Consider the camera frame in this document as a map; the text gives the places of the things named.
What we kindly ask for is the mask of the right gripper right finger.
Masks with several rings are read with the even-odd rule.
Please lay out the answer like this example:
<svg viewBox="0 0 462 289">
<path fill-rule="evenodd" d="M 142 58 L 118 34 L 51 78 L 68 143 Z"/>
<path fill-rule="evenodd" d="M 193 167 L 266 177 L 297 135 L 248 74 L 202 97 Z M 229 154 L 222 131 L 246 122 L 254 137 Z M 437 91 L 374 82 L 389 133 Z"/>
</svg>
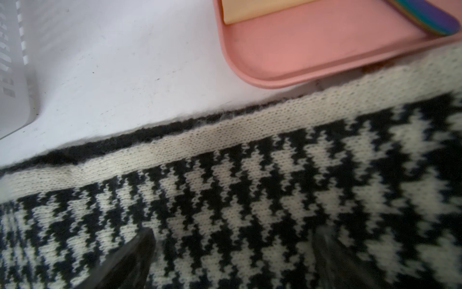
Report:
<svg viewBox="0 0 462 289">
<path fill-rule="evenodd" d="M 313 250 L 324 289 L 379 289 L 381 281 L 365 263 L 354 256 L 334 235 L 331 227 L 314 232 Z"/>
</svg>

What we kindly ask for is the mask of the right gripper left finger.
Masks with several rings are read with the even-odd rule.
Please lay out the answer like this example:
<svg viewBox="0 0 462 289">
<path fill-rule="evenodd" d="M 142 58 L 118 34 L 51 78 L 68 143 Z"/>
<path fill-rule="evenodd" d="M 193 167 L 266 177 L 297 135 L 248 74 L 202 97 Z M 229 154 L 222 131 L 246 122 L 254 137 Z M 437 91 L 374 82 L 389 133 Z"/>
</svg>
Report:
<svg viewBox="0 0 462 289">
<path fill-rule="evenodd" d="M 95 267 L 78 289 L 143 289 L 156 251 L 152 229 L 143 228 L 130 242 Z"/>
</svg>

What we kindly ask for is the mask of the black white houndstooth scarf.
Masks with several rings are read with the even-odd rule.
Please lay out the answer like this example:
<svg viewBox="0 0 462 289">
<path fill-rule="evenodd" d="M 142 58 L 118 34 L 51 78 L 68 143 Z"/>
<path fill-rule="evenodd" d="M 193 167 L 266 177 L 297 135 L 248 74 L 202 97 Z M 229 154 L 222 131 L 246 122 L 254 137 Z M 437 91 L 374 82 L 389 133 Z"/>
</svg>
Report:
<svg viewBox="0 0 462 289">
<path fill-rule="evenodd" d="M 462 47 L 1 170 L 1 287 L 75 289 L 153 230 L 146 289 L 320 289 L 314 232 L 392 289 L 462 286 Z"/>
</svg>

